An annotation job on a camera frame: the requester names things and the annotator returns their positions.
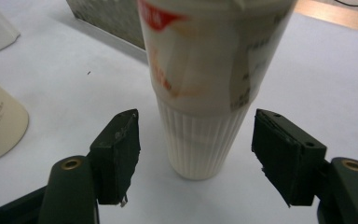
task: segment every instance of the brass screw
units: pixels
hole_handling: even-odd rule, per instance
[[[61,164],[63,170],[73,170],[81,165],[81,160],[79,159],[70,159]]]
[[[342,164],[348,169],[358,172],[358,161],[343,160]]]

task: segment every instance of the cup label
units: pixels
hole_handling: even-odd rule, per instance
[[[238,17],[178,15],[138,0],[155,93],[193,115],[221,115],[254,100],[293,9]]]

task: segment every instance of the white table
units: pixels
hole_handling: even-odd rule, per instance
[[[102,223],[317,223],[287,208],[251,152],[257,108],[283,114],[328,146],[326,159],[358,160],[358,31],[294,14],[222,171],[188,181],[169,165],[145,54],[84,22],[64,0],[8,2],[20,30],[0,51],[0,85],[30,114],[22,140],[0,159],[0,206],[47,184],[51,166],[86,155],[117,113],[138,108],[141,155],[124,208]]]

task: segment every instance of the white surface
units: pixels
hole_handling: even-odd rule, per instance
[[[62,0],[0,0],[21,37],[0,51],[0,85],[30,126],[0,159],[0,205],[47,184],[51,166],[86,155],[117,113],[138,108],[141,155],[124,208],[102,223],[317,223],[287,208],[251,152],[255,110],[283,114],[326,144],[327,159],[358,160],[358,32],[295,14],[222,171],[193,182],[171,168],[145,56],[77,21]]]

